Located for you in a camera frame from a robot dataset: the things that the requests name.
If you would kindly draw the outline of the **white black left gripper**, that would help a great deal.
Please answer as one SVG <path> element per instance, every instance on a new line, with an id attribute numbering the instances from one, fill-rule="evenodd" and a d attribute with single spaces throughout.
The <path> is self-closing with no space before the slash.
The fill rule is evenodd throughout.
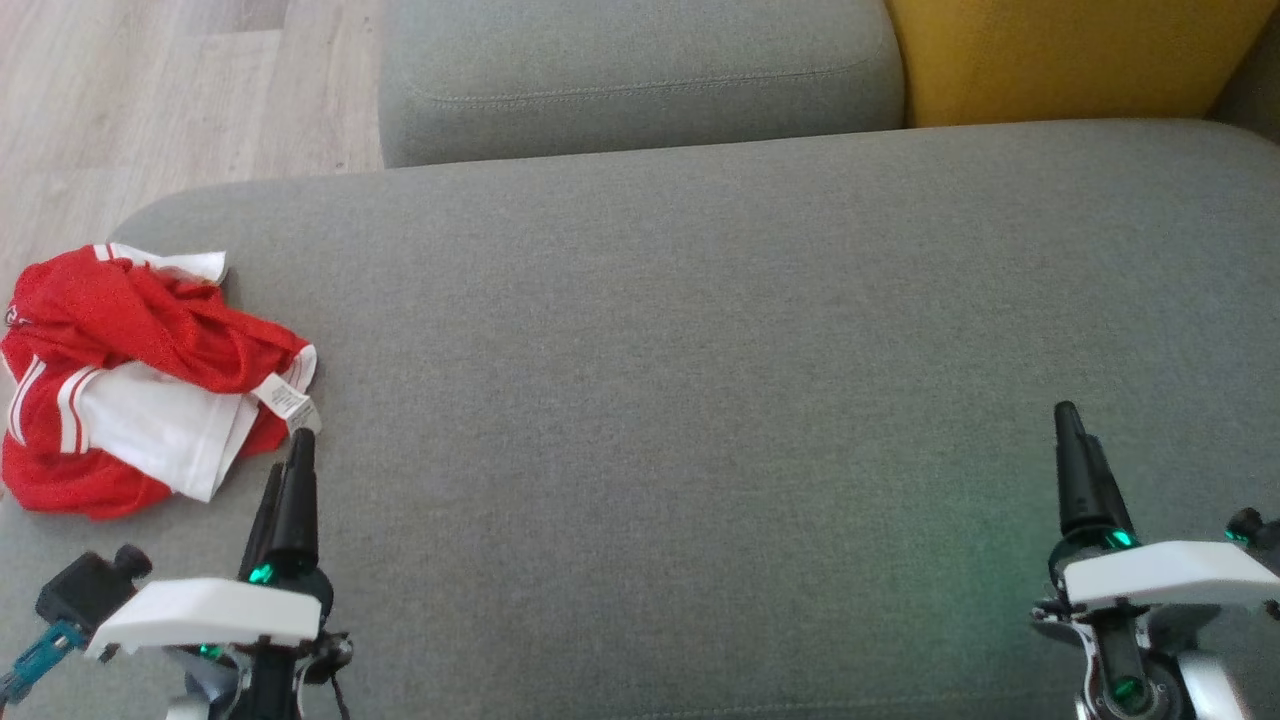
<path id="1" fill-rule="evenodd" d="M 164 720 L 305 720 L 307 685 L 335 684 L 351 662 L 347 633 L 326 630 L 315 593 L 246 583 L 270 541 L 276 577 L 319 564 L 316 436 L 300 428 L 285 461 L 271 465 L 239 579 L 151 582 L 90 639 L 86 657 L 160 650 L 188 678 Z"/>

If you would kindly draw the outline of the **grey sofa cushion corner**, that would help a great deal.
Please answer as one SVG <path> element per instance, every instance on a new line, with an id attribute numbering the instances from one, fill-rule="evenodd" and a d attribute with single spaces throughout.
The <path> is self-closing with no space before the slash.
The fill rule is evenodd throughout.
<path id="1" fill-rule="evenodd" d="M 1280 145 L 1280 8 L 1266 22 L 1207 118 Z"/>

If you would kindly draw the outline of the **grey sofa seat cushion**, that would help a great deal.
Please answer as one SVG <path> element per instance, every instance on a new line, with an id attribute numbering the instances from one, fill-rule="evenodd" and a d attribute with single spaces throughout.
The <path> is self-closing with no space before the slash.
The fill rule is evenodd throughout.
<path id="1" fill-rule="evenodd" d="M 1280 515 L 1280 145 L 1079 120 L 227 184 L 317 347 L 353 720 L 1074 720 L 1053 406 L 1139 536 Z"/>

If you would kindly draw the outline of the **yellow sofa cushion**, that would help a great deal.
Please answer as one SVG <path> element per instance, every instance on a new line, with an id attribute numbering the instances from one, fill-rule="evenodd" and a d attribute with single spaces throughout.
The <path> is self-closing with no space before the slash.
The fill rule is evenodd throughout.
<path id="1" fill-rule="evenodd" d="M 913 127 L 1202 118 L 1280 0 L 886 0 Z"/>

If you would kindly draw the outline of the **red basketball jersey number 23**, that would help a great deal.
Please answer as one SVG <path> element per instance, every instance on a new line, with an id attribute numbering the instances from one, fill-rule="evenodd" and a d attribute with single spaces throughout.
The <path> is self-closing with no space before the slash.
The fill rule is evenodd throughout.
<path id="1" fill-rule="evenodd" d="M 314 346 L 243 395 L 219 395 L 143 363 L 113 369 L 29 356 L 6 410 L 0 482 L 32 512 L 110 520 L 172 495 L 207 502 L 243 459 L 279 448 L 285 415 L 310 410 Z"/>

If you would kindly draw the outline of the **wide grey sofa back cushion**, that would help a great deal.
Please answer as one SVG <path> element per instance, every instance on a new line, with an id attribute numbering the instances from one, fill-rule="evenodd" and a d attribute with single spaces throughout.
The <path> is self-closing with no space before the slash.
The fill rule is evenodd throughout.
<path id="1" fill-rule="evenodd" d="M 387 167 L 901 128 L 884 0 L 387 0 Z"/>

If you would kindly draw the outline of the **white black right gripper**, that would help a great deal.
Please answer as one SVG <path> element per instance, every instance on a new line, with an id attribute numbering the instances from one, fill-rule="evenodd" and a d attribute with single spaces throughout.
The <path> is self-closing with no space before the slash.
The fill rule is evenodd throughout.
<path id="1" fill-rule="evenodd" d="M 1075 404 L 1053 407 L 1059 527 L 1066 537 L 1102 518 L 1103 546 L 1056 548 L 1050 594 L 1030 620 L 1083 653 L 1073 720 L 1254 720 L 1225 661 L 1201 632 L 1225 609 L 1280 616 L 1280 574 L 1231 542 L 1138 537 L 1097 436 Z"/>

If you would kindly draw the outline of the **red shorts white stripes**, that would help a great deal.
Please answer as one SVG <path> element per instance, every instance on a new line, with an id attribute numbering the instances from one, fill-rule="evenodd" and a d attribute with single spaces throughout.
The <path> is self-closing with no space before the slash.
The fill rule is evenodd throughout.
<path id="1" fill-rule="evenodd" d="M 248 393 L 269 375 L 307 389 L 317 352 L 274 322 L 233 307 L 220 284 L 120 245 L 84 246 L 27 266 L 0 329 L 13 373 L 142 363 L 204 389 Z"/>

